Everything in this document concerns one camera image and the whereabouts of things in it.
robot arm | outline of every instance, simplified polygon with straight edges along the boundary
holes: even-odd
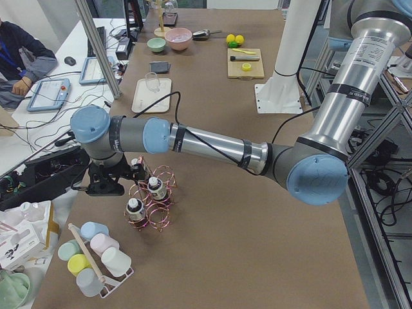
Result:
[[[191,153],[236,164],[269,177],[305,203],[323,205],[344,191],[348,172],[345,145],[375,89],[394,49],[412,33],[412,8],[396,1],[334,1],[344,9],[354,38],[314,124],[293,147],[255,144],[159,118],[112,117],[96,106],[78,110],[71,119],[76,139],[92,159],[90,195],[123,194],[119,177],[136,180],[124,152]]]

light green cup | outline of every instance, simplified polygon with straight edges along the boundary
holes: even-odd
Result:
[[[57,255],[63,261],[68,261],[75,254],[83,253],[76,239],[69,240],[60,246]]]

blue cup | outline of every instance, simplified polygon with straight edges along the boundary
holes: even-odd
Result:
[[[89,221],[83,224],[80,229],[80,235],[88,241],[91,241],[91,239],[99,233],[109,236],[108,227],[104,224]]]

white tray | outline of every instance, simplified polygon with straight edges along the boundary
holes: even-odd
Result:
[[[133,98],[133,105],[131,110],[134,113],[139,113],[144,110],[147,106],[157,101],[159,98],[169,94],[172,89],[171,79],[159,79],[160,81],[160,91],[152,92],[146,87],[145,79],[140,79],[137,81],[135,97]],[[147,110],[146,113],[165,113],[170,107],[170,97],[163,99],[161,102],[157,103],[151,109]]]

pink bowl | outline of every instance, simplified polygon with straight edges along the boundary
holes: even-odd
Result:
[[[172,50],[185,50],[192,41],[192,32],[186,28],[173,28],[166,32],[165,40]]]

